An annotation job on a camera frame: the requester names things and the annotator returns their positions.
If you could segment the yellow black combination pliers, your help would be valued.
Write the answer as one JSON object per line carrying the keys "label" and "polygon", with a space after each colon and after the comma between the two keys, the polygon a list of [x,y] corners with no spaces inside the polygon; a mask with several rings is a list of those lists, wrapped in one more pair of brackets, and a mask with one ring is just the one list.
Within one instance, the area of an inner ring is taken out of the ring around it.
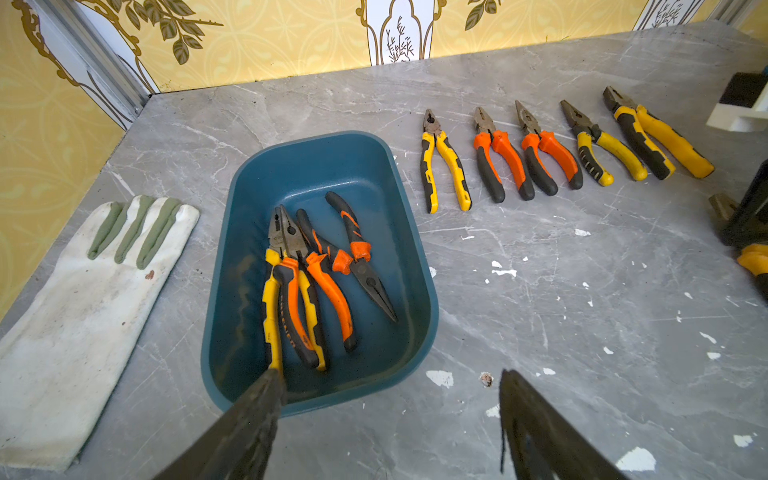
{"label": "yellow black combination pliers", "polygon": [[706,178],[715,171],[714,165],[686,138],[652,115],[645,106],[612,86],[605,88],[603,97],[631,149],[659,180],[671,176],[676,167],[658,144],[663,145],[695,178]]}

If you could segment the large yellow black lineman pliers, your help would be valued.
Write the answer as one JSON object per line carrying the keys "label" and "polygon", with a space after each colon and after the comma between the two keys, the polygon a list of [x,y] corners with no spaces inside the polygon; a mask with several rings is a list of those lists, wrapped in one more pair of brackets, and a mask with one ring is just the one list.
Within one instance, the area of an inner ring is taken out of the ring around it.
{"label": "large yellow black lineman pliers", "polygon": [[737,258],[739,265],[747,269],[753,276],[762,297],[768,299],[768,246],[766,244],[751,244],[741,250]]}

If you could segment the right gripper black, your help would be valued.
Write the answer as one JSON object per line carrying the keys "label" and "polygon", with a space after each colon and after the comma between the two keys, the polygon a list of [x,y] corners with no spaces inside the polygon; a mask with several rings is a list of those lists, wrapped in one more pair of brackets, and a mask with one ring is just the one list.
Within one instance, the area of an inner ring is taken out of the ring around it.
{"label": "right gripper black", "polygon": [[763,161],[741,201],[725,193],[709,198],[717,236],[724,245],[743,248],[767,241],[767,161]]}

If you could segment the yellow black deli pliers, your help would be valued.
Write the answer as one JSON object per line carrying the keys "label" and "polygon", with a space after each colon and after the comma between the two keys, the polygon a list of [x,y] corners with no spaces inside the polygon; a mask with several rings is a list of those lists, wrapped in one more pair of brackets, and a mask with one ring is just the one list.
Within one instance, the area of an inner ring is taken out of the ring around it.
{"label": "yellow black deli pliers", "polygon": [[283,370],[281,337],[285,336],[304,366],[327,369],[326,341],[316,288],[307,271],[307,244],[284,205],[274,209],[265,252],[262,294],[267,367]]}

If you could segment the yellow black long-nose pliers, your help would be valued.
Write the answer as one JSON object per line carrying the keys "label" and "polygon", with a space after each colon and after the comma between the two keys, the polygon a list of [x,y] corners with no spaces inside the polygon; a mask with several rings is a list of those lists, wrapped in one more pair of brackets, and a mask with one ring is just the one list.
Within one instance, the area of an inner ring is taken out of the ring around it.
{"label": "yellow black long-nose pliers", "polygon": [[568,101],[561,100],[560,105],[566,121],[576,137],[579,160],[589,176],[597,181],[600,186],[607,187],[612,185],[614,177],[598,161],[594,153],[594,145],[598,145],[617,158],[628,170],[633,180],[643,181],[647,179],[648,170],[627,145],[612,135],[603,132],[598,124],[592,122]]}

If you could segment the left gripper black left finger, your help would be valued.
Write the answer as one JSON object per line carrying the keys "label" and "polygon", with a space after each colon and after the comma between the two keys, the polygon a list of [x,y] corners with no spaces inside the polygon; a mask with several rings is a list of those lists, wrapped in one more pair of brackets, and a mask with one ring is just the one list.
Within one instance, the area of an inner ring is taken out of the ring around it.
{"label": "left gripper black left finger", "polygon": [[286,387],[266,370],[158,479],[262,479],[272,452]]}

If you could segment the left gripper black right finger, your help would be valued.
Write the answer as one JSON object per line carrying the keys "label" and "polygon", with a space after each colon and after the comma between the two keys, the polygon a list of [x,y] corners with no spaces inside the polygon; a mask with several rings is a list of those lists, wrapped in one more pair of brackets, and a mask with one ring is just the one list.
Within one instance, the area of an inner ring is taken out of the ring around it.
{"label": "left gripper black right finger", "polygon": [[604,458],[516,370],[499,383],[503,457],[518,479],[623,479]]}

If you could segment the orange black combination pliers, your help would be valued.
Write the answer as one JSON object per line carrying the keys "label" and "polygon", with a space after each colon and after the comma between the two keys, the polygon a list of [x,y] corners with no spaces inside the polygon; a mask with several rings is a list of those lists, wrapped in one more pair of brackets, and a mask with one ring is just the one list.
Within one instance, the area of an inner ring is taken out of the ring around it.
{"label": "orange black combination pliers", "polygon": [[283,205],[277,208],[283,247],[276,276],[284,279],[286,274],[290,275],[287,286],[281,289],[281,321],[302,362],[311,369],[325,371],[328,349],[318,306],[318,290],[323,291],[336,311],[345,350],[352,352],[357,348],[348,301],[331,276],[331,266],[338,256],[347,262],[351,257],[324,242],[312,228],[306,212],[299,210],[297,214],[297,218],[292,218]]}

